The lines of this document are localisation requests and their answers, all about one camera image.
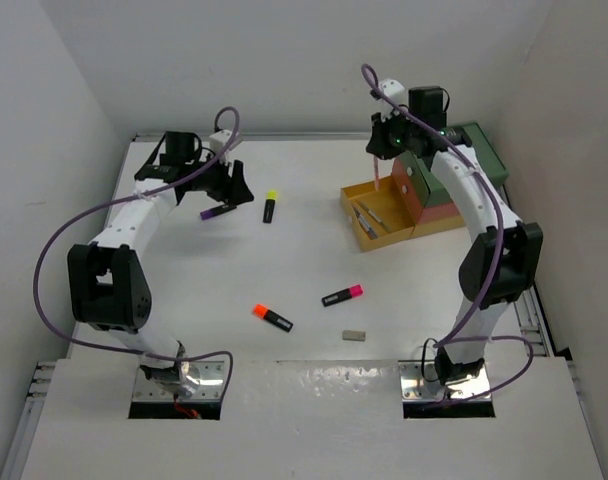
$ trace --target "robotic arm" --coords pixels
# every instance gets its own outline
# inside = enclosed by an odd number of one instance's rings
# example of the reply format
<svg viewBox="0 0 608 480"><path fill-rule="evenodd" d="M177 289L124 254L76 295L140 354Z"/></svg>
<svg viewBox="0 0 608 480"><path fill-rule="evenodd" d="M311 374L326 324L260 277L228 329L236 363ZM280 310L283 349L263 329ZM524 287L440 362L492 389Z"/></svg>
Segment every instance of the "robotic arm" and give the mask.
<svg viewBox="0 0 608 480"><path fill-rule="evenodd" d="M490 269L498 240L498 214L489 194L478 180L491 185L481 169L471 139L461 127L446 127L446 110L450 98L444 103L446 91L441 87L421 87L407 91L396 80L379 82L379 90L398 105L406 107L440 133L434 136L411 122L380 98L377 91L371 95L380 104L380 112L371 117L372 134L366 151L377 158L395 158L410 151L444 185L457 206L468 228L472 247L459 269L459 282L464 298L457 314L458 326L469 311ZM448 149L447 138L471 162L472 168ZM464 327L452 340L465 337L489 338L500 316L510 302L533 285L535 270L542 245L542 230L536 223L524 224L503 202L495 189L490 188L503 220L503 252L490 288L482 298ZM445 344L438 349L435 370L442 385L477 375L484 365L486 342Z"/></svg>
<svg viewBox="0 0 608 480"><path fill-rule="evenodd" d="M231 132L219 130L209 137L212 154L219 153ZM195 150L193 133L167 132L135 175L137 200L124 205L115 219L88 245L74 245L68 253L68 273L73 315L79 322L106 331L127 348L168 357L182 357L184 347L170 336L159 319L149 319L152 296L139 259L151 237L188 191L205 191L227 204L252 201L244 181L243 164L230 164L223 154L219 163L175 189L156 195L142 192L173 183L190 175L205 162L202 147ZM165 152L159 155L162 144ZM199 383L193 381L186 362L166 362L141 356L140 368L147 378L180 398L188 398Z"/></svg>

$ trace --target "orange cap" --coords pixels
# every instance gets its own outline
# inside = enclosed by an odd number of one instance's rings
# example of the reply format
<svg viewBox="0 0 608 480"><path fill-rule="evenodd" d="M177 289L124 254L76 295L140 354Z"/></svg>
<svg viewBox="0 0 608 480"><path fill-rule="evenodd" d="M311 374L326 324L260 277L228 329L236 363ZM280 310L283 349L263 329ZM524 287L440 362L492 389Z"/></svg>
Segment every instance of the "orange cap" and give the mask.
<svg viewBox="0 0 608 480"><path fill-rule="evenodd" d="M253 309L253 313L262 319L264 318L264 315L266 315L266 312L268 312L268 308L261 303L255 305L255 308Z"/></svg>

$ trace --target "pink cap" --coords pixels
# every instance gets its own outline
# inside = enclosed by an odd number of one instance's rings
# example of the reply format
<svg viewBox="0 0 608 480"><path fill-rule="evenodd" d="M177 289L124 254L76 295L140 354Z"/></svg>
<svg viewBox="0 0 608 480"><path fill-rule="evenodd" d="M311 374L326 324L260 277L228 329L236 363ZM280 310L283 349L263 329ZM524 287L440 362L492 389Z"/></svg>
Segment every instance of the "pink cap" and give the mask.
<svg viewBox="0 0 608 480"><path fill-rule="evenodd" d="M349 288L348 291L351 294L351 298L359 297L361 294L364 293L364 290L362 290L361 285L355 285L355 286Z"/></svg>

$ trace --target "gray eraser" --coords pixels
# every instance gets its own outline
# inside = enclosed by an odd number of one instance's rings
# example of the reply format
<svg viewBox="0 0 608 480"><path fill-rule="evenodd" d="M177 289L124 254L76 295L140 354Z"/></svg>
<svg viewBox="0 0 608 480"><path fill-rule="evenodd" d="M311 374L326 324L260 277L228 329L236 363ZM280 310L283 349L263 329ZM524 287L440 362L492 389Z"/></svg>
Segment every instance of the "gray eraser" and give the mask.
<svg viewBox="0 0 608 480"><path fill-rule="evenodd" d="M366 332L360 332L358 330L344 330L342 332L342 340L363 342L366 340Z"/></svg>

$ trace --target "pink highlighter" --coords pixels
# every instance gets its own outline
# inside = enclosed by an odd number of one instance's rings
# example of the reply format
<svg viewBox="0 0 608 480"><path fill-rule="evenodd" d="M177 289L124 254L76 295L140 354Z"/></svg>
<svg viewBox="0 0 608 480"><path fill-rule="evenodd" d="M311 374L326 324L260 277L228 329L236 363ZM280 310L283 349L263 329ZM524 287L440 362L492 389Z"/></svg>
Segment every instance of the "pink highlighter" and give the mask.
<svg viewBox="0 0 608 480"><path fill-rule="evenodd" d="M361 285L354 285L351 288L345 288L344 290L340 290L339 292L335 292L331 295L328 295L322 299L322 305L325 307L330 307L331 305L335 305L336 303L344 302L346 300L350 300L351 298L359 297L364 293Z"/></svg>

